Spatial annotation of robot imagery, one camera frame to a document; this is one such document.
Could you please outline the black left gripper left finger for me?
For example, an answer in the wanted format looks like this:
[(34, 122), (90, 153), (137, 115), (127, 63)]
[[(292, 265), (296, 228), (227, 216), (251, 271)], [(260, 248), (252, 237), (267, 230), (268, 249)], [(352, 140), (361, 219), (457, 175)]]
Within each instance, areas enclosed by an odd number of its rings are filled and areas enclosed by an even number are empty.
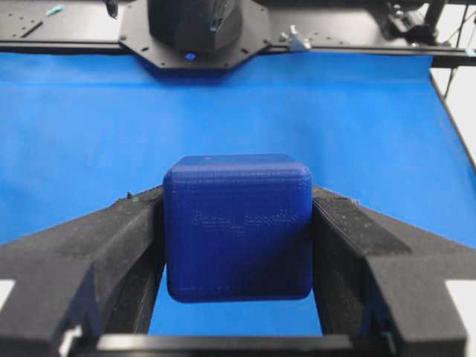
[(1, 247), (14, 287), (1, 309), (4, 346), (57, 346), (67, 329), (87, 336), (149, 329), (163, 266), (163, 190)]

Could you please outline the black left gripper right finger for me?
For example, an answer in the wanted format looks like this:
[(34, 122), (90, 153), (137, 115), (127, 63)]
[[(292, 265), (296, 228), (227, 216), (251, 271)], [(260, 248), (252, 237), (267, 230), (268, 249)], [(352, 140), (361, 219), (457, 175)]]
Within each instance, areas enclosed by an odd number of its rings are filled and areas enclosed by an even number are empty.
[(388, 333), (396, 346), (466, 346), (449, 283), (475, 279), (475, 250), (320, 187), (312, 190), (314, 294), (326, 334)]

